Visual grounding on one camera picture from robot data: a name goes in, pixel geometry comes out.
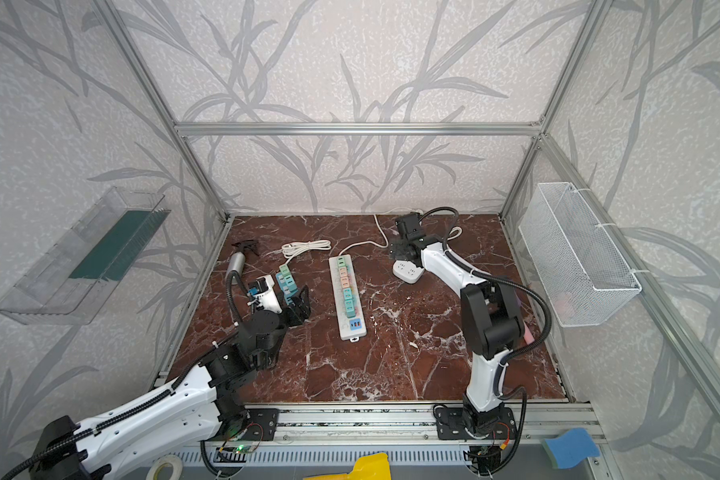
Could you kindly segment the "teal power strip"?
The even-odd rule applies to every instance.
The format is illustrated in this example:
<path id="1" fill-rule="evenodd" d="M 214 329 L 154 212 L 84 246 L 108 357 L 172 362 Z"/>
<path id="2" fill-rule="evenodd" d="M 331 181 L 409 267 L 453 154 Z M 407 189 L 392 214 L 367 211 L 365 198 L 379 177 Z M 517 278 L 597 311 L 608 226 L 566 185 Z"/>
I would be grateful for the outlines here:
<path id="1" fill-rule="evenodd" d="M 298 295 L 299 288 L 293 278 L 290 270 L 283 265 L 282 268 L 276 273 L 276 280 L 283 292 L 284 299 L 287 304 L 293 303 L 293 298 Z"/>

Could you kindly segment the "long white power strip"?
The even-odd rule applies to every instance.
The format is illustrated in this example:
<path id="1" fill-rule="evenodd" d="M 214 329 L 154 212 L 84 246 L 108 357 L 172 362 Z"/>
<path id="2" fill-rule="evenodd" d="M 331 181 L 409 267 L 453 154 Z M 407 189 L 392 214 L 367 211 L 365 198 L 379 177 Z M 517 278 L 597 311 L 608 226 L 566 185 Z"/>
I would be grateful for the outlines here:
<path id="1" fill-rule="evenodd" d="M 367 326 L 351 256 L 330 257 L 329 268 L 340 337 L 344 341 L 358 342 L 367 335 Z"/>

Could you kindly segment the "square white power socket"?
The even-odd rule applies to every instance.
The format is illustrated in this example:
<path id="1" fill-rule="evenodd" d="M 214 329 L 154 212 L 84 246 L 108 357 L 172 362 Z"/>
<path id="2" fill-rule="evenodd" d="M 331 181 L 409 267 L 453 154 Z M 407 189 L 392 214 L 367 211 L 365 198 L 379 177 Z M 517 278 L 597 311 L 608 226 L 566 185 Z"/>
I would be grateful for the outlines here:
<path id="1" fill-rule="evenodd" d="M 414 262 L 408 260 L 396 260 L 393 264 L 393 274 L 400 280 L 408 284 L 417 283 L 425 269 L 417 266 Z"/>

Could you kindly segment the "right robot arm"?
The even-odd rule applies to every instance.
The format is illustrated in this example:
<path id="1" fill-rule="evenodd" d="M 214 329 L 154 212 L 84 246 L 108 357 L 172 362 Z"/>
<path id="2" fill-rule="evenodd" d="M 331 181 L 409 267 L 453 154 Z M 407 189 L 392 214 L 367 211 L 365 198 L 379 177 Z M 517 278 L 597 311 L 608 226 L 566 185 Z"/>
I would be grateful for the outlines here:
<path id="1" fill-rule="evenodd" d="M 469 264 L 450 247 L 447 234 L 427 234 L 422 226 L 424 219 L 441 210 L 436 207 L 423 214 L 411 212 L 396 218 L 399 238 L 392 242 L 390 256 L 397 266 L 411 265 L 434 274 L 460 297 L 461 328 L 473 354 L 463 418 L 471 432 L 480 435 L 498 420 L 506 400 L 526 392 L 524 386 L 504 392 L 506 370 L 511 360 L 545 343 L 553 316 L 537 292 Z M 537 303 L 544 322 L 539 337 L 520 348 L 516 344 L 524 337 L 526 327 L 518 292 Z"/>

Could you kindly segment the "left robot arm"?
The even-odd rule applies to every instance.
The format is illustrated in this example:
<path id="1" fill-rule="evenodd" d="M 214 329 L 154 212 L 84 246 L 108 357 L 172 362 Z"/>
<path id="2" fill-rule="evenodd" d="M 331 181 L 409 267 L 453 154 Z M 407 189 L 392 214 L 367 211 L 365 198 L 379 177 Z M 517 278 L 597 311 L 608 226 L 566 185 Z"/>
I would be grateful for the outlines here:
<path id="1" fill-rule="evenodd" d="M 240 388 L 276 365 L 288 330 L 311 315 L 307 286 L 291 297 L 267 288 L 253 304 L 249 320 L 177 378 L 97 416 L 47 424 L 33 455 L 5 478 L 110 479 L 189 442 L 245 430 L 250 414 Z"/>

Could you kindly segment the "silver spray bottle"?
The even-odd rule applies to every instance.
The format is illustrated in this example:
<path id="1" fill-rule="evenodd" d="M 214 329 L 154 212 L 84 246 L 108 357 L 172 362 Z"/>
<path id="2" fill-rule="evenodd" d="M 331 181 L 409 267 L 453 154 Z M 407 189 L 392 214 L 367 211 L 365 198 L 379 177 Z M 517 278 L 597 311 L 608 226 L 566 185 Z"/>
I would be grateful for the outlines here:
<path id="1" fill-rule="evenodd" d="M 244 268 L 247 262 L 247 255 L 259 254 L 259 242 L 255 239 L 241 240 L 233 244 L 235 252 L 231 255 L 225 272 L 225 283 L 238 285 L 242 282 Z"/>

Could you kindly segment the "purple pink toy fork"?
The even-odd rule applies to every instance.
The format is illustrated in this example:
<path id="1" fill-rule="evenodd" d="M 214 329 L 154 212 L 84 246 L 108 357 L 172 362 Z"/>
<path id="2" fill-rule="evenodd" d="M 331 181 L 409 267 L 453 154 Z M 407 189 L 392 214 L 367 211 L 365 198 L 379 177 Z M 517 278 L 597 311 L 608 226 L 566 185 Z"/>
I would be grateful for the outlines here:
<path id="1" fill-rule="evenodd" d="M 519 345 L 525 347 L 532 344 L 537 338 L 538 331 L 539 326 L 536 319 L 533 317 L 526 318 L 524 320 L 524 333 Z"/>

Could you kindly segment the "white tape roll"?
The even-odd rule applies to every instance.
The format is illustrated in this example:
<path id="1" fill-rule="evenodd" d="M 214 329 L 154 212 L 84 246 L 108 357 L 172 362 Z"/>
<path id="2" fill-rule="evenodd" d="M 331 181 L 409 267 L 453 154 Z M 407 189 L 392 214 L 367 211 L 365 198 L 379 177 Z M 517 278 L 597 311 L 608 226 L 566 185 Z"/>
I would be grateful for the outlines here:
<path id="1" fill-rule="evenodd" d="M 174 454 L 165 455 L 156 460 L 146 474 L 146 480 L 160 480 L 163 472 L 168 472 L 167 480 L 180 480 L 184 469 L 184 463 L 180 457 Z"/>

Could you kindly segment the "yellow plastic object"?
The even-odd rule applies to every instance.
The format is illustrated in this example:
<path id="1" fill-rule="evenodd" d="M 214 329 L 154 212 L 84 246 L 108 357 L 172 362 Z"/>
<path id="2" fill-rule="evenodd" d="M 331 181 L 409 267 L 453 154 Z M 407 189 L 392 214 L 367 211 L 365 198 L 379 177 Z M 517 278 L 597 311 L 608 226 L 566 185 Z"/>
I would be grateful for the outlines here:
<path id="1" fill-rule="evenodd" d="M 386 453 L 359 458 L 348 473 L 305 477 L 305 480 L 391 480 L 391 467 Z"/>

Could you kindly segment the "blue sponge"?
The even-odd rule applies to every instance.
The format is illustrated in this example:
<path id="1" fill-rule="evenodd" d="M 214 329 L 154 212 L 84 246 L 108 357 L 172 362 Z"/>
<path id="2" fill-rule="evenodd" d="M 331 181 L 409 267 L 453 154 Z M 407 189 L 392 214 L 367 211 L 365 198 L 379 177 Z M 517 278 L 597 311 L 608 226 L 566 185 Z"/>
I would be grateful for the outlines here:
<path id="1" fill-rule="evenodd" d="M 601 451 L 585 428 L 571 429 L 562 435 L 544 439 L 542 446 L 551 460 L 552 468 L 567 470 L 590 458 L 598 458 Z"/>

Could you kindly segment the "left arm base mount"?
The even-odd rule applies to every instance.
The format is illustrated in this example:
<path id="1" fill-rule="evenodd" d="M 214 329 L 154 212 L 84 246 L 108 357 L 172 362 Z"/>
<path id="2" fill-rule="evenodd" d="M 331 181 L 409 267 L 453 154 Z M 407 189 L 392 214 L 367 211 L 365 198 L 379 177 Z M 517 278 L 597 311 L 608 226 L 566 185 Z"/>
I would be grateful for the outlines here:
<path id="1" fill-rule="evenodd" d="M 249 409 L 241 419 L 231 423 L 225 432 L 225 438 L 230 441 L 273 441 L 279 415 L 280 410 L 277 408 Z"/>

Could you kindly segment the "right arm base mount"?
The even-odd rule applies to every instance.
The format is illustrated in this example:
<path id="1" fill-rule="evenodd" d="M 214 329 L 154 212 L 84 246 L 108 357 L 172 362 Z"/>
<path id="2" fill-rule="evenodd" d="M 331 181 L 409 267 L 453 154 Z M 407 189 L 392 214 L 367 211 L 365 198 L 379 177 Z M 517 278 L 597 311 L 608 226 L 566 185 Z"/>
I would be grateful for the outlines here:
<path id="1" fill-rule="evenodd" d="M 514 412 L 505 403 L 488 412 L 469 405 L 435 404 L 432 408 L 439 440 L 500 440 L 516 438 Z"/>

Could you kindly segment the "clear plastic wall tray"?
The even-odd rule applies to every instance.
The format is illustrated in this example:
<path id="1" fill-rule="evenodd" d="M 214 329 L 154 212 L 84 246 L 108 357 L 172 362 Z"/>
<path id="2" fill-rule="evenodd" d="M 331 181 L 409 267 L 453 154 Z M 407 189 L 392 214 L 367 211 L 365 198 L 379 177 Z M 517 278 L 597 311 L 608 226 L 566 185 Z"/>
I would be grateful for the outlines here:
<path id="1" fill-rule="evenodd" d="M 161 193 L 110 188 L 0 298 L 0 314 L 22 325 L 91 323 L 170 213 Z"/>

